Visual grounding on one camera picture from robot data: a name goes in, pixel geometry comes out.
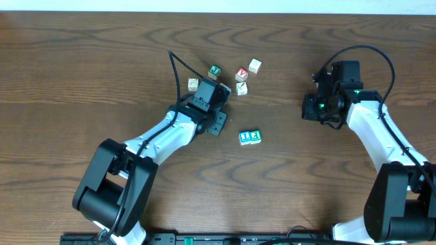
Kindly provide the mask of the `blue letter L wooden block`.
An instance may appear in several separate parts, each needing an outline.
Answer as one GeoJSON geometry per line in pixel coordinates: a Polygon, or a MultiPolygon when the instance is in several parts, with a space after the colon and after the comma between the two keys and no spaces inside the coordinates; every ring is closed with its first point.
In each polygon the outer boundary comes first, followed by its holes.
{"type": "Polygon", "coordinates": [[[240,132],[238,138],[241,146],[251,144],[251,135],[249,131],[240,132]]]}

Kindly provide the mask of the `green letter F wooden block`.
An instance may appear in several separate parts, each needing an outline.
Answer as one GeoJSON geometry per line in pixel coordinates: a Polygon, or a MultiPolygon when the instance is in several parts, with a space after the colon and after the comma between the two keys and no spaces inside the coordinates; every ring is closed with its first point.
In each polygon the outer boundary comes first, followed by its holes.
{"type": "Polygon", "coordinates": [[[262,141],[262,134],[259,130],[250,131],[251,144],[259,144],[262,141]]]}

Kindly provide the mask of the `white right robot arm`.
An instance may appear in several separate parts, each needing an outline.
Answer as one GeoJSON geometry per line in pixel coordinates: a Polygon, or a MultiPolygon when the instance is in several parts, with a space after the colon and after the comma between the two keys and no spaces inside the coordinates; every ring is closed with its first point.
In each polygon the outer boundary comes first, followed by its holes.
{"type": "Polygon", "coordinates": [[[365,244],[435,240],[435,165],[417,152],[392,121],[376,91],[305,95],[302,118],[347,125],[368,152],[377,177],[364,214],[332,228],[334,240],[365,244]]]}

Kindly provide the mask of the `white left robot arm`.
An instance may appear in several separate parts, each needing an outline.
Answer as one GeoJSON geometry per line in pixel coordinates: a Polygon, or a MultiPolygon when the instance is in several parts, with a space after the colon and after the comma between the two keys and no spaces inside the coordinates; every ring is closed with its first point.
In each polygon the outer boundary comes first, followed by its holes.
{"type": "Polygon", "coordinates": [[[227,116],[219,109],[202,112],[172,105],[146,133],[123,143],[103,141],[74,194],[74,209],[101,228],[91,244],[141,244],[146,232],[139,219],[158,167],[197,135],[219,135],[227,116]]]}

